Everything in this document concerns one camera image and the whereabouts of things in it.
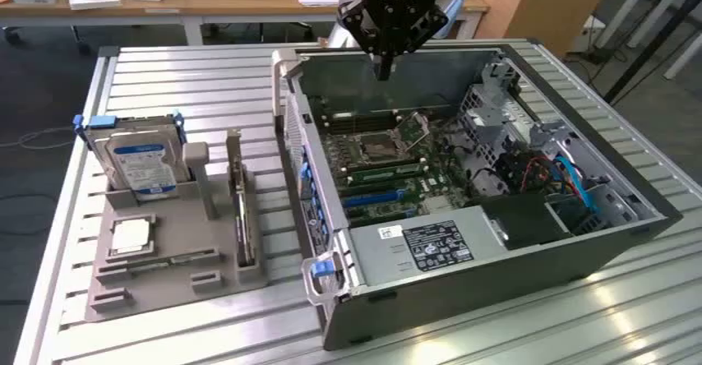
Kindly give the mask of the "wooden cabinet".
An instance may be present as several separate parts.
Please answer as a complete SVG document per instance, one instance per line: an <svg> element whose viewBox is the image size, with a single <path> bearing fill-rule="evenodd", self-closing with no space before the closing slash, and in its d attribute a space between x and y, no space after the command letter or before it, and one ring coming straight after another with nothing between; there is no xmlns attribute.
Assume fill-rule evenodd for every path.
<svg viewBox="0 0 702 365"><path fill-rule="evenodd" d="M563 57L600 0L483 1L476 39L535 39Z"/></svg>

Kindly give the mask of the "metal socket cover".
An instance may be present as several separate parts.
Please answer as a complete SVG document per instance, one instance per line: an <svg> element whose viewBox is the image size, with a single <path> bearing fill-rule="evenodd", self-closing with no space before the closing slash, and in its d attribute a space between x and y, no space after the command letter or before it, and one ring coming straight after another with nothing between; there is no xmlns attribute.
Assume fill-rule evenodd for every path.
<svg viewBox="0 0 702 365"><path fill-rule="evenodd" d="M428 136L428 118L415 111L395 128L396 140L404 152L409 152Z"/></svg>

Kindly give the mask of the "CPU socket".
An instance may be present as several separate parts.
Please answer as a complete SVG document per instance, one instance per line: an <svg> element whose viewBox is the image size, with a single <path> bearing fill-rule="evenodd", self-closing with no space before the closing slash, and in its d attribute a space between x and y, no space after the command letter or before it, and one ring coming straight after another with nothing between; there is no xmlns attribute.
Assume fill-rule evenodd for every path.
<svg viewBox="0 0 702 365"><path fill-rule="evenodd" d="M368 164L391 161L400 157L400 151L387 132L360 135L357 143L363 161Z"/></svg>

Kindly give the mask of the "green motherboard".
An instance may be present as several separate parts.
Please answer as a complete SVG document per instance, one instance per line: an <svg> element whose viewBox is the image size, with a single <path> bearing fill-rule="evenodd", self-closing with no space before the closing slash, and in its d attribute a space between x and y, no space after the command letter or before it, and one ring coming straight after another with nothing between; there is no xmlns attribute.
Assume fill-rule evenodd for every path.
<svg viewBox="0 0 702 365"><path fill-rule="evenodd" d="M467 205L471 199L471 172L463 168L455 153L452 119L440 117L425 108L375 112L333 110L331 100L323 96L312 96L309 104L340 201L355 195L405 190L400 201L353 208L341 206L351 227L428 215L421 203L429 197L444 196L453 209ZM397 144L395 128L415 111L427 116L429 133L421 143L404 152ZM360 135L379 132L391 135L400 157L368 164L363 161L357 140ZM348 172L416 163L423 165L425 171L413 177L361 184L348 184L344 180Z"/></svg>

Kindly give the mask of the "black slanted pole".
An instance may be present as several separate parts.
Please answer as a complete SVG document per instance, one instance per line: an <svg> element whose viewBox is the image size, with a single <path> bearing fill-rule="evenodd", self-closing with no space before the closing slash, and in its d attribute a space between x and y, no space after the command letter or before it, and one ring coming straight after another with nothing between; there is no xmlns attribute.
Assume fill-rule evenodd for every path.
<svg viewBox="0 0 702 365"><path fill-rule="evenodd" d="M662 14L666 12L672 2L674 0L658 0L656 5L654 6L648 15L644 17L643 23L638 27L636 32L634 34L634 39L636 39L638 42L643 40L644 35L650 32L652 25L662 17ZM670 35L674 33L683 20L687 18L688 14L700 3L702 0L684 0L680 4L679 8L671 15L668 22L662 26L652 40L643 47L643 51L634 59L631 65L626 68L623 74L615 81L610 90L606 92L603 100L610 106L614 106L619 101L619 94L622 90L627 87L628 83L631 82L635 75L639 73L644 64L648 62L655 52L662 47L663 43L667 41Z"/></svg>

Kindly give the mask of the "long blue expansion slot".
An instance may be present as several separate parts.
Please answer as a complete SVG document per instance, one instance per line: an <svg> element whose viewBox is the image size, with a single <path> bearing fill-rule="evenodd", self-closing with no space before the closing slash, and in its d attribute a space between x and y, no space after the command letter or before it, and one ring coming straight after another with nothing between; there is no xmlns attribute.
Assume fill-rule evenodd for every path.
<svg viewBox="0 0 702 365"><path fill-rule="evenodd" d="M353 207L375 205L379 203L400 201L403 199L404 193L405 193L404 189L395 189L388 192L368 193L368 194L344 197L341 199L341 206L344 208L353 208Z"/></svg>

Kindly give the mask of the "black plastic cover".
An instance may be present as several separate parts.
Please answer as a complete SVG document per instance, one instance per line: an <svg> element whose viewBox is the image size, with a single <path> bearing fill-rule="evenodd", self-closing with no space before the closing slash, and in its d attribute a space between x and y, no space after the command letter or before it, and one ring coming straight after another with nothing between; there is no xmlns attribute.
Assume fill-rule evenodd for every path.
<svg viewBox="0 0 702 365"><path fill-rule="evenodd" d="M545 205L544 195L493 196L481 203L481 207L489 220L496 222L508 250L572 237Z"/></svg>

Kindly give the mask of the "hard disk in blue carrier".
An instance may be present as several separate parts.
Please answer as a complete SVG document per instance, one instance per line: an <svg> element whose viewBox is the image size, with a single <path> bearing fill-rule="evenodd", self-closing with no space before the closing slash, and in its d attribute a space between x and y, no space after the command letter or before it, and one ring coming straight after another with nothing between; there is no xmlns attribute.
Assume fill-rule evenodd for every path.
<svg viewBox="0 0 702 365"><path fill-rule="evenodd" d="M93 152L114 191L130 191L137 201L176 196L176 185L190 180L182 162L182 124L177 112L150 117L73 117L73 132Z"/></svg>

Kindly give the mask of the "metal disk bay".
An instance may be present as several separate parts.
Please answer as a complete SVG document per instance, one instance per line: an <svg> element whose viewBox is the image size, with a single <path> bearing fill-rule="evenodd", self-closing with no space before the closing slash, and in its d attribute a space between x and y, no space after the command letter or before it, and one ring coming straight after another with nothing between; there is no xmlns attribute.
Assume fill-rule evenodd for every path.
<svg viewBox="0 0 702 365"><path fill-rule="evenodd" d="M563 122L532 128L535 150L541 151L556 181L545 203L570 234L582 235L639 220L624 199L626 186L587 140Z"/></svg>

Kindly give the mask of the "silver power supply with label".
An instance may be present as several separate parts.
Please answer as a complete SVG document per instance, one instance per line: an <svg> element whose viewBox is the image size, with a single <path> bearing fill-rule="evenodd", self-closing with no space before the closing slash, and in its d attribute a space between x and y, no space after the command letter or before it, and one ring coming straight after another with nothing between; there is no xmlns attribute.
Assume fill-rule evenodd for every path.
<svg viewBox="0 0 702 365"><path fill-rule="evenodd" d="M349 238L369 286L395 284L507 253L479 206L353 228Z"/></svg>

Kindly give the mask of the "open black PC case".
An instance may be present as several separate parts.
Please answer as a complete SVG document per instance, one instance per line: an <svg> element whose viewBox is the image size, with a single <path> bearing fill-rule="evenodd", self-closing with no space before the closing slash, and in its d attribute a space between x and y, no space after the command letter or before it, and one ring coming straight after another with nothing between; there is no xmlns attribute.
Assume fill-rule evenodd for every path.
<svg viewBox="0 0 702 365"><path fill-rule="evenodd" d="M323 347L368 340L588 277L618 255L680 221L680 212L615 150L594 122L610 108L536 44L471 41L420 49L377 81L359 49L287 48L272 55L273 117L292 217L303 247L301 279L317 312ZM563 122L590 143L639 220L508 250L443 272L369 286L356 265L349 226L309 98L333 110L432 109L455 121L455 153L471 172L471 199L548 195L555 188L532 128Z"/></svg>

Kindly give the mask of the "silver CPU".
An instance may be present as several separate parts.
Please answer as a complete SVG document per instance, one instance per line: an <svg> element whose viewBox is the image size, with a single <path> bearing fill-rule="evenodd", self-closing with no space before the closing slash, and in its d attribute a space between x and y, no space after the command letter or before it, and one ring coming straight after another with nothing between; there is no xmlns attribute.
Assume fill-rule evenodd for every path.
<svg viewBox="0 0 702 365"><path fill-rule="evenodd" d="M110 253L114 255L140 251L149 242L150 222L146 219L118 221L113 226Z"/></svg>

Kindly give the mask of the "grey plastic parts rack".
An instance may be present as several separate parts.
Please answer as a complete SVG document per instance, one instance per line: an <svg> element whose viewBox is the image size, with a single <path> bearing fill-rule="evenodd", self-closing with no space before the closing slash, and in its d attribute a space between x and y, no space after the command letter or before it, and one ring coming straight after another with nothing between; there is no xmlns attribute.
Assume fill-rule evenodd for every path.
<svg viewBox="0 0 702 365"><path fill-rule="evenodd" d="M88 322L133 316L166 307L193 303L268 284L261 245L261 225L255 196L255 175L247 169L247 207L249 213L255 264L237 265L235 210L229 194L228 162L223 178L212 178L207 189L197 182L177 185L178 195L156 201L137 201L126 191L106 192L96 239L96 259L86 296ZM110 253L113 226L121 220L146 219L150 235L136 252ZM198 265L150 266L128 269L130 261L181 255L213 255Z"/></svg>

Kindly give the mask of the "wooden desk white frame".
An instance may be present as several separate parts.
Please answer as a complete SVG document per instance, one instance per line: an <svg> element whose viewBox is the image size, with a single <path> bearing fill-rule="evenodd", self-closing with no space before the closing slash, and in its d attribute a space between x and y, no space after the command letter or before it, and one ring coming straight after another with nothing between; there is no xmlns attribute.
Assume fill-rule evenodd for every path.
<svg viewBox="0 0 702 365"><path fill-rule="evenodd" d="M68 0L0 4L0 27L178 25L186 43L202 45L201 26L212 23L333 22L333 7L305 7L299 0L120 0L121 5L73 11Z"/></svg>

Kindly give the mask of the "white table frame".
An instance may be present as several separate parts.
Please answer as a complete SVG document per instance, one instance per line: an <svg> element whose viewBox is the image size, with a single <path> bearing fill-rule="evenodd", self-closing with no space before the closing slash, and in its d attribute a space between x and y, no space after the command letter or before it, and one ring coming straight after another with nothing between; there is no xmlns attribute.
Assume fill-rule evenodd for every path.
<svg viewBox="0 0 702 365"><path fill-rule="evenodd" d="M663 13L672 8L682 9L682 6L676 7L674 5L679 0L654 0L651 7L635 20L631 28L623 31L619 39L611 44L611 40L619 32L619 28L624 24L624 20L634 11L639 1L640 0L624 0L612 19L606 23L606 27L594 41L592 53L596 58L604 60L612 58L616 55L615 51L619 49L619 44L634 49L643 42L643 38L654 29L654 25L662 20Z"/></svg>

